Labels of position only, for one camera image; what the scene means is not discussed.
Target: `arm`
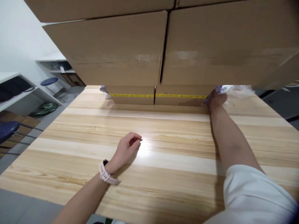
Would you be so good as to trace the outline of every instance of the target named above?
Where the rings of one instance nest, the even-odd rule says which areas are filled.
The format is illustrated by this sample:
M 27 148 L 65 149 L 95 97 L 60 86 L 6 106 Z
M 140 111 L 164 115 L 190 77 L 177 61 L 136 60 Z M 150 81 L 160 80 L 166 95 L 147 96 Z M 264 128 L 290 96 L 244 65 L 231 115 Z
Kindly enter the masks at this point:
M 129 133 L 123 137 L 112 159 L 105 165 L 105 170 L 113 175 L 126 164 L 140 144 L 141 136 Z M 97 173 L 63 207 L 53 223 L 86 223 L 98 205 L 108 183 Z
M 226 94 L 219 95 L 214 90 L 209 105 L 213 132 L 225 171 L 232 165 L 242 164 L 264 173 L 245 136 L 223 108 L 226 100 Z

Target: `measuring tape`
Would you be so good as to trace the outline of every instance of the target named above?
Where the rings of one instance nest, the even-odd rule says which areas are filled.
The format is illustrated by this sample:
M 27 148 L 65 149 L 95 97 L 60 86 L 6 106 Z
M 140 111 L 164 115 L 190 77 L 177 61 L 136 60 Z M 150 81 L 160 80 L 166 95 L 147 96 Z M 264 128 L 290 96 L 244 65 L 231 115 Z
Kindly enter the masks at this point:
M 153 94 L 114 94 L 114 93 L 110 93 L 110 96 L 122 96 L 122 97 L 154 97 Z
M 154 97 L 153 94 L 115 94 L 115 93 L 111 93 L 110 96 Z M 178 95 L 178 94 L 163 94 L 163 93 L 156 93 L 156 97 L 182 97 L 182 98 L 196 98 L 196 99 L 205 99 L 206 98 L 206 96 L 199 96 L 199 95 Z
M 197 99 L 206 98 L 206 96 L 199 96 L 199 95 L 178 95 L 178 94 L 163 94 L 163 93 L 156 93 L 156 97 L 182 97 L 182 98 L 197 98 Z

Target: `clear plastic wrap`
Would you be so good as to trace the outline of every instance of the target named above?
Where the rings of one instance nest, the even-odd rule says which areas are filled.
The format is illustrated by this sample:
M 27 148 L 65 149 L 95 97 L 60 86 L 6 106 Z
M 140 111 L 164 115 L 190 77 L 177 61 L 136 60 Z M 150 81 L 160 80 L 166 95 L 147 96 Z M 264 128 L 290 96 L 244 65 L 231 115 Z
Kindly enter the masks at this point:
M 111 96 L 110 96 L 110 94 L 108 93 L 108 91 L 107 91 L 107 89 L 106 89 L 106 87 L 105 86 L 100 86 L 100 91 L 102 91 L 102 92 L 104 92 L 105 93 L 105 99 L 110 99 L 111 98 Z
M 223 85 L 217 86 L 216 91 L 218 94 L 228 94 L 229 97 L 227 101 L 224 103 L 223 107 L 227 110 L 232 105 L 233 98 L 247 98 L 252 96 L 254 91 L 252 90 L 251 86 L 245 85 Z M 211 95 L 207 96 L 204 105 L 208 105 Z

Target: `black bag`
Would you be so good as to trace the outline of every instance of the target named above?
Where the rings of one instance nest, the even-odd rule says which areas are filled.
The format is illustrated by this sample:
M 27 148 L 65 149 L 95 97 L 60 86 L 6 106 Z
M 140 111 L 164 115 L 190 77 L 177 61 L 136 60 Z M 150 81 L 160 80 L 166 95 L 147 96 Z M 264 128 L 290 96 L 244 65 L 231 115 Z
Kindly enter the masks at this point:
M 0 102 L 10 100 L 14 96 L 21 94 L 29 88 L 32 88 L 32 86 L 21 77 L 17 76 L 7 80 L 0 84 Z

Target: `white wall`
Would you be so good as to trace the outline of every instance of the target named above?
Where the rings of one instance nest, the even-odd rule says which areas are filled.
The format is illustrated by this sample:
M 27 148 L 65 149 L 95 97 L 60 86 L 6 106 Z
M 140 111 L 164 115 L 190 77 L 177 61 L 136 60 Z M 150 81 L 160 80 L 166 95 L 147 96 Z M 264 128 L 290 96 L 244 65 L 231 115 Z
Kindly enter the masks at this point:
M 40 84 L 53 75 L 46 74 L 35 60 L 57 51 L 23 0 L 0 0 L 0 72 L 20 72 L 35 84 Z M 55 85 L 51 88 L 54 92 L 60 89 Z

